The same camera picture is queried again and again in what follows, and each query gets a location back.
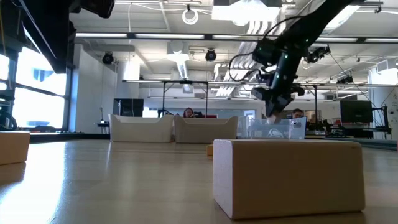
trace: clear plastic container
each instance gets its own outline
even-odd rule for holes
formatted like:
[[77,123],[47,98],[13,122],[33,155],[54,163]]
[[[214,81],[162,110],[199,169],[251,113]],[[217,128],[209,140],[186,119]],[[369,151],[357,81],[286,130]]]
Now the clear plastic container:
[[270,124],[266,119],[240,117],[238,138],[243,139],[305,139],[307,118],[283,119]]

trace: glass wall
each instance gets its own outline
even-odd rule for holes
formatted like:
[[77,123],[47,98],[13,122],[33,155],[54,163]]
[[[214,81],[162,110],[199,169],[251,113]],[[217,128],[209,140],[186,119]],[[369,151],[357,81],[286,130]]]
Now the glass wall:
[[0,90],[7,90],[7,84],[0,82]]
[[67,74],[54,73],[43,55],[24,47],[18,55],[12,110],[18,126],[66,128],[66,92]]
[[0,54],[0,79],[6,80],[8,78],[9,58]]

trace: security camera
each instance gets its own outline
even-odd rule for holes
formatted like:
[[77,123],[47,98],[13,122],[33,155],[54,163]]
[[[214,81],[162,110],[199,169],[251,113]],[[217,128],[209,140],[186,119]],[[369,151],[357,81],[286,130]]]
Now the security camera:
[[206,61],[214,62],[217,58],[217,54],[214,49],[208,49],[206,54]]
[[111,65],[114,62],[114,57],[112,56],[112,52],[106,52],[105,56],[102,58],[102,62],[105,65]]

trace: desk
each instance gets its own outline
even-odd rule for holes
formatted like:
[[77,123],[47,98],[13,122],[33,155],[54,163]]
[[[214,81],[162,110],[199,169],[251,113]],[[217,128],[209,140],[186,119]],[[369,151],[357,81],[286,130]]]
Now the desk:
[[325,139],[324,135],[306,135],[305,139]]
[[[213,200],[213,162],[206,156],[206,147],[110,144],[109,140],[32,144],[26,163],[0,166],[0,222],[132,223],[134,220],[135,224],[231,224]],[[363,213],[236,223],[398,223],[398,154],[364,149],[363,157],[366,185]]]
[[111,133],[109,123],[98,123],[97,127],[101,128],[101,134],[104,134],[104,132],[105,132],[105,134]]

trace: foam block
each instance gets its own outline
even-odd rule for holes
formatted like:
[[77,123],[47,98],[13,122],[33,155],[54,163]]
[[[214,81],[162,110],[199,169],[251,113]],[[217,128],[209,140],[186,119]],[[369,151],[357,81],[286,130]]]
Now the foam block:
[[0,132],[0,142],[0,165],[26,161],[29,133]]
[[356,142],[215,140],[213,148],[213,196],[232,219],[365,207]]

